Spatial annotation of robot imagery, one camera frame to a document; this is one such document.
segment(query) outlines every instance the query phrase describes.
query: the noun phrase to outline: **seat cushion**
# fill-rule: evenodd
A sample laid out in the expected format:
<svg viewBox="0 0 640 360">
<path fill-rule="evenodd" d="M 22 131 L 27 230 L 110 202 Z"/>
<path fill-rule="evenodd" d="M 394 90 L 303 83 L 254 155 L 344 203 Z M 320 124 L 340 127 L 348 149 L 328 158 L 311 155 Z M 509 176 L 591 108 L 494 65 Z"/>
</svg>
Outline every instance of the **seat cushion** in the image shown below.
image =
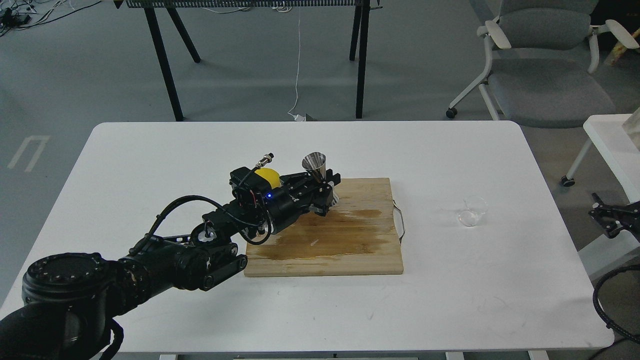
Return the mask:
<svg viewBox="0 0 640 360">
<path fill-rule="evenodd" d="M 496 59 L 487 80 L 507 119 L 523 126 L 579 127 L 591 115 L 616 111 L 604 89 L 572 61 Z"/>
</svg>

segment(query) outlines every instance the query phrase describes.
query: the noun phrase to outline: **wire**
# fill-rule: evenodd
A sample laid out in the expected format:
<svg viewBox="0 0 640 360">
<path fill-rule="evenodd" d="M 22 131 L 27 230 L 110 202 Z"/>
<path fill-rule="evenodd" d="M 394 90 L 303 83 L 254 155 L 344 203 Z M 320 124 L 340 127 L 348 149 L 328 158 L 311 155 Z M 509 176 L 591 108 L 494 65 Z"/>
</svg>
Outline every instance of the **wire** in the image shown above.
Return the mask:
<svg viewBox="0 0 640 360">
<path fill-rule="evenodd" d="M 242 220 L 238 219 L 233 214 L 229 213 L 227 211 L 227 209 L 225 209 L 222 205 L 218 204 L 217 202 L 215 202 L 215 201 L 213 201 L 213 200 L 211 200 L 211 199 L 209 199 L 207 197 L 200 196 L 200 195 L 187 195 L 187 196 L 179 197 L 178 199 L 175 199 L 174 201 L 171 201 L 171 203 L 169 203 L 169 205 L 167 205 L 166 208 L 164 208 L 164 210 L 162 210 L 162 212 L 160 214 L 156 215 L 156 221 L 151 226 L 151 229 L 149 229 L 149 232 L 147 234 L 145 234 L 145 237 L 142 238 L 142 240 L 140 240 L 133 248 L 131 248 L 129 250 L 129 255 L 130 256 L 134 256 L 137 253 L 139 253 L 140 250 L 142 250 L 142 248 L 145 247 L 145 245 L 149 242 L 151 237 L 155 234 L 157 228 L 160 226 L 160 224 L 162 224 L 162 221 L 164 219 L 166 219 L 166 217 L 173 210 L 175 210 L 179 206 L 184 205 L 187 202 L 191 202 L 191 201 L 204 201 L 204 202 L 208 202 L 209 204 L 212 204 L 216 208 L 220 209 L 226 216 L 231 218 L 231 220 L 234 221 L 234 224 L 238 223 L 238 224 L 244 224 L 244 225 L 252 226 L 252 227 L 260 226 L 260 224 L 251 224 L 249 222 L 245 222 L 245 221 L 242 221 Z"/>
<path fill-rule="evenodd" d="M 298 72 L 296 73 L 296 102 L 294 102 L 293 107 L 287 112 L 287 114 L 293 116 L 295 119 L 296 116 L 291 112 L 298 105 L 298 99 L 300 98 L 298 94 L 298 80 L 300 78 L 300 54 L 302 53 L 302 32 L 300 31 L 300 19 L 302 18 L 302 10 L 298 8 Z"/>
<path fill-rule="evenodd" d="M 58 1 L 58 2 L 56 3 L 56 5 L 54 5 L 54 8 L 55 8 L 55 7 L 57 7 L 57 6 L 58 6 L 59 4 L 61 4 L 61 3 L 62 3 L 62 1 Z M 49 20 L 49 21 L 45 21 L 45 22 L 40 22 L 40 23 L 38 23 L 38 24 L 33 24 L 33 25 L 29 25 L 29 26 L 23 26 L 23 27 L 15 28 L 15 29 L 16 29 L 16 30 L 18 30 L 18 29 L 28 29 L 28 28 L 32 28 L 32 27 L 34 27 L 34 26 L 48 24 L 48 23 L 50 23 L 50 22 L 54 22 L 54 21 L 56 21 L 56 20 L 60 20 L 60 19 L 62 19 L 63 17 L 67 17 L 67 16 L 69 16 L 69 15 L 71 15 L 71 14 L 73 14 L 73 13 L 76 13 L 76 12 L 80 11 L 80 10 L 84 10 L 84 9 L 90 8 L 90 7 L 92 7 L 92 6 L 98 5 L 99 3 L 101 3 L 101 1 L 96 1 L 95 3 L 93 3 L 93 4 L 91 4 L 91 5 L 87 5 L 87 6 L 85 6 L 85 7 L 75 9 L 74 11 L 72 11 L 72 12 L 70 12 L 70 13 L 67 13 L 67 14 L 65 14 L 65 15 L 62 15 L 61 17 L 57 17 L 57 18 L 55 18 L 55 19 L 53 19 L 53 20 Z"/>
<path fill-rule="evenodd" d="M 207 10 L 207 11 L 210 11 L 210 12 L 212 12 L 212 13 L 219 13 L 219 14 L 237 13 L 237 12 L 247 12 L 247 11 L 251 10 L 251 8 L 250 8 L 250 7 L 248 7 L 248 6 L 245 6 L 244 8 L 238 8 L 238 9 L 232 10 L 232 11 L 230 11 L 230 12 L 217 12 L 216 10 L 211 10 L 211 9 L 209 9 L 209 8 L 201 8 L 201 9 L 203 9 L 203 10 Z"/>
<path fill-rule="evenodd" d="M 242 185 L 244 184 L 244 181 L 246 180 L 247 177 L 249 177 L 249 175 L 251 175 L 252 173 L 254 173 L 256 170 L 258 170 L 258 167 L 254 167 L 253 169 L 251 169 L 248 173 L 246 173 L 246 175 L 242 178 L 242 180 L 240 180 L 240 182 L 238 183 L 238 187 L 242 187 Z"/>
<path fill-rule="evenodd" d="M 627 272 L 627 271 L 640 271 L 640 265 L 630 265 L 630 266 L 623 266 L 621 268 L 617 268 L 613 271 L 610 271 L 608 273 L 606 273 L 596 284 L 596 286 L 593 289 L 593 307 L 596 308 L 596 312 L 598 313 L 598 315 L 600 315 L 600 318 L 602 320 L 604 320 L 604 322 L 607 324 L 607 327 L 610 329 L 613 329 L 613 331 L 617 332 L 618 334 L 624 336 L 625 338 L 633 341 L 634 343 L 640 344 L 640 336 L 638 335 L 633 335 L 631 332 L 625 330 L 623 327 L 621 327 L 620 325 L 616 324 L 615 321 L 613 321 L 602 309 L 602 306 L 600 306 L 600 302 L 598 301 L 598 293 L 600 292 L 600 288 L 602 287 L 602 285 L 607 282 L 609 279 L 611 279 L 612 277 L 622 274 L 623 272 Z"/>
<path fill-rule="evenodd" d="M 251 245 L 262 245 L 262 244 L 266 243 L 267 240 L 269 240 L 269 237 L 271 236 L 271 232 L 273 231 L 273 225 L 271 223 L 271 220 L 272 220 L 271 219 L 271 214 L 269 214 L 269 210 L 267 210 L 267 207 L 265 207 L 264 203 L 262 202 L 262 197 L 261 196 L 260 196 L 260 208 L 261 208 L 262 212 L 264 214 L 266 214 L 266 218 L 267 218 L 266 219 L 266 222 L 267 222 L 267 235 L 263 239 L 261 239 L 259 241 L 253 241 L 253 240 L 249 239 L 248 236 L 244 237 L 244 234 L 242 232 L 238 231 L 241 234 L 241 236 L 243 237 L 243 239 L 246 242 L 250 243 Z"/>
<path fill-rule="evenodd" d="M 592 356 L 589 356 L 589 359 L 587 359 L 587 360 L 594 360 L 596 357 L 598 357 L 603 352 L 606 352 L 606 351 L 610 350 L 612 347 L 616 346 L 617 344 L 623 343 L 623 342 L 628 341 L 628 340 L 629 340 L 628 338 L 618 339 L 618 340 L 614 341 L 614 343 L 609 345 L 608 347 L 601 348 L 600 350 L 595 352 Z"/>
</svg>

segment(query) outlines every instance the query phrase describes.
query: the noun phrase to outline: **floor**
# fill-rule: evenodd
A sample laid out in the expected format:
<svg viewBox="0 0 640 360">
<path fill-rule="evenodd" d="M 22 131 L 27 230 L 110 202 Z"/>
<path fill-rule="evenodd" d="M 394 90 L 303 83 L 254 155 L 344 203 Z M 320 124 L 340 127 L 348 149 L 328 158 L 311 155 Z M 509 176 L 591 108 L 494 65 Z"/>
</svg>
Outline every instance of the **floor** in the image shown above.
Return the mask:
<svg viewBox="0 0 640 360">
<path fill-rule="evenodd" d="M 74 7 L 91 3 L 76 1 Z M 483 47 L 475 32 L 494 18 L 499 0 L 405 0 L 382 5 L 371 13 L 364 120 L 447 120 L 448 103 L 483 68 Z M 38 6 L 48 9 L 46 4 Z M 54 15 L 71 10 L 64 5 Z M 354 120 L 357 64 L 347 61 L 352 11 L 295 8 L 278 13 L 254 8 L 222 15 L 184 9 L 180 14 L 204 59 L 201 64 L 191 61 L 166 12 L 158 11 L 187 121 L 291 121 L 287 112 L 296 99 L 299 22 L 300 99 L 293 113 L 308 113 L 319 121 Z M 0 38 L 0 54 L 0 298 L 4 298 L 93 127 L 101 122 L 173 121 L 173 115 L 140 9 L 125 5 L 117 10 L 105 1 L 50 24 L 8 33 Z M 504 51 L 500 56 L 532 54 L 569 56 L 585 67 L 589 61 L 586 46 L 565 54 Z M 638 69 L 640 55 L 631 52 L 615 67 L 602 65 L 595 74 L 619 113 L 640 106 Z M 456 120 L 490 119 L 477 91 L 457 109 Z M 583 248 L 601 233 L 587 215 L 590 193 L 622 204 L 626 198 L 620 185 L 595 150 L 578 170 L 574 187 L 558 185 L 587 138 L 582 129 L 523 128 L 523 132 L 576 248 Z M 48 136 L 33 168 L 26 171 L 37 141 L 10 166 L 29 136 Z M 619 323 L 638 332 L 639 295 L 640 277 L 624 275 L 603 289 L 601 301 Z M 557 351 L 548 356 L 579 360 L 592 353 Z M 640 359 L 638 353 L 637 345 L 627 342 L 600 359 Z M 444 354 L 416 356 L 444 359 Z M 117 358 L 157 357 L 119 354 Z M 527 355 L 477 353 L 465 358 L 526 359 Z"/>
</svg>

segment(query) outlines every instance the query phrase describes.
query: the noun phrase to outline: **desk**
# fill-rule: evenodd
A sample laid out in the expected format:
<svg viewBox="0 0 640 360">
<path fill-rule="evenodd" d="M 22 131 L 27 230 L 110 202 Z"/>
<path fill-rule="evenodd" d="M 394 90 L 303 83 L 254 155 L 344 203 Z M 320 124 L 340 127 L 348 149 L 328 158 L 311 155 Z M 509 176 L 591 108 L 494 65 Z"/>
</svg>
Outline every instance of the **desk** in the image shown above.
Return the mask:
<svg viewBox="0 0 640 360">
<path fill-rule="evenodd" d="M 116 1 L 116 7 L 120 7 L 121 1 Z M 355 6 L 355 14 L 353 17 L 353 30 L 351 32 L 351 50 L 349 51 L 349 60 L 355 61 L 356 49 L 358 41 L 360 42 L 360 57 L 358 59 L 358 82 L 356 90 L 356 119 L 362 119 L 362 111 L 364 107 L 364 79 L 367 68 L 367 44 L 369 38 L 369 12 L 371 11 L 371 0 L 170 0 L 170 1 L 154 1 L 154 0 L 127 0 L 127 6 L 130 8 L 144 8 L 149 25 L 149 31 L 154 42 L 156 55 L 162 70 L 164 84 L 169 95 L 173 115 L 176 121 L 182 121 L 182 107 L 178 99 L 178 93 L 173 82 L 173 75 L 169 67 L 169 60 L 166 57 L 160 27 L 156 18 L 155 8 L 166 8 L 173 24 L 180 33 L 180 37 L 184 41 L 187 50 L 191 54 L 194 62 L 200 63 L 200 55 L 196 50 L 189 33 L 187 33 L 176 8 L 199 8 L 199 7 L 224 7 L 224 8 L 241 8 L 241 7 L 277 7 L 277 6 Z"/>
<path fill-rule="evenodd" d="M 627 194 L 629 203 L 640 200 L 640 151 L 631 141 L 622 124 L 631 114 L 593 115 L 583 127 L 611 172 Z M 592 279 L 621 266 L 640 255 L 640 243 L 628 231 L 615 239 L 601 235 L 580 250 L 580 258 Z"/>
<path fill-rule="evenodd" d="M 126 254 L 170 201 L 232 200 L 228 173 L 267 153 L 281 174 L 322 151 L 345 178 L 389 177 L 403 210 L 403 275 L 247 278 L 212 291 L 170 289 L 119 316 L 123 352 L 233 355 L 600 348 L 614 339 L 516 124 L 194 122 L 97 126 L 0 316 L 22 306 L 21 276 L 60 252 Z M 456 219 L 466 195 L 489 212 Z M 174 211 L 160 236 L 211 209 Z M 244 241 L 234 238 L 245 250 Z"/>
</svg>

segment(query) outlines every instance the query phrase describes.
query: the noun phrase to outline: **white power cable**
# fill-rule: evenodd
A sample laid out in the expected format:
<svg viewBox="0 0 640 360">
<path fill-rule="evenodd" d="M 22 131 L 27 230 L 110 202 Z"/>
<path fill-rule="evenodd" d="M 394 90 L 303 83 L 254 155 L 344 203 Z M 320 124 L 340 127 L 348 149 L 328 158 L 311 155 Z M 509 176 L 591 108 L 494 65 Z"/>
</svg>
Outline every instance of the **white power cable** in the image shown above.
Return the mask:
<svg viewBox="0 0 640 360">
<path fill-rule="evenodd" d="M 293 116 L 293 119 L 295 119 L 296 116 L 291 112 L 298 105 L 298 99 L 300 98 L 298 95 L 298 80 L 300 78 L 300 54 L 302 53 L 302 32 L 300 30 L 300 20 L 302 18 L 302 12 L 300 9 L 301 8 L 298 8 L 298 72 L 296 73 L 296 102 L 293 104 L 293 107 L 287 112 L 287 114 Z"/>
<path fill-rule="evenodd" d="M 230 11 L 230 12 L 217 12 L 216 10 L 212 10 L 212 9 L 210 9 L 210 8 L 201 8 L 201 9 L 203 9 L 203 10 L 207 10 L 207 11 L 210 11 L 210 12 L 212 12 L 212 13 L 221 13 L 221 14 L 226 14 L 226 13 L 237 13 L 237 12 L 247 12 L 247 11 L 251 10 L 251 8 L 250 8 L 249 6 L 245 6 L 245 7 L 243 7 L 243 8 L 237 8 L 237 9 L 232 10 L 232 11 Z"/>
</svg>

